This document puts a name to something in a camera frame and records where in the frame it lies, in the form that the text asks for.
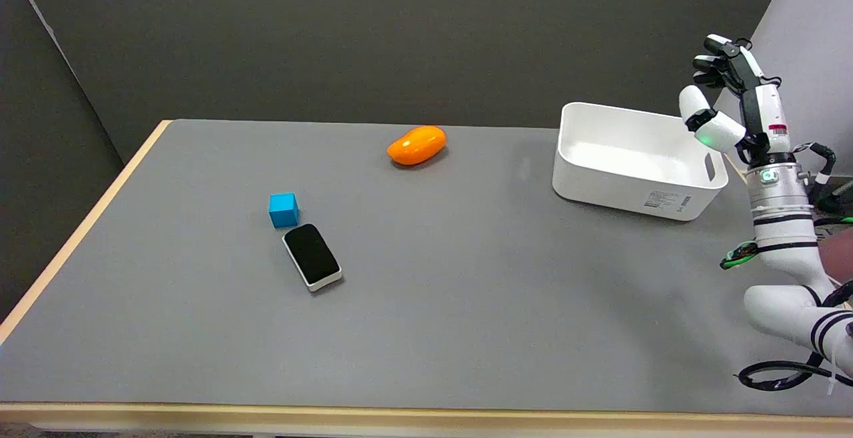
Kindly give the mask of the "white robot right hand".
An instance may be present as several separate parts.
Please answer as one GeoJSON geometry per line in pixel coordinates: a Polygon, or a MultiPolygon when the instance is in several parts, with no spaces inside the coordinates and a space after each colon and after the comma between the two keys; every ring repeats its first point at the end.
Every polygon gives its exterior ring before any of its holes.
{"type": "Polygon", "coordinates": [[[781,104],[779,77],[767,77],[749,40],[717,34],[704,38],[706,53],[692,59],[692,85],[678,97],[680,118],[694,138],[720,153],[734,150],[749,169],[788,161],[792,152],[781,104]],[[740,119],[710,106],[701,87],[727,89],[740,119]]]}

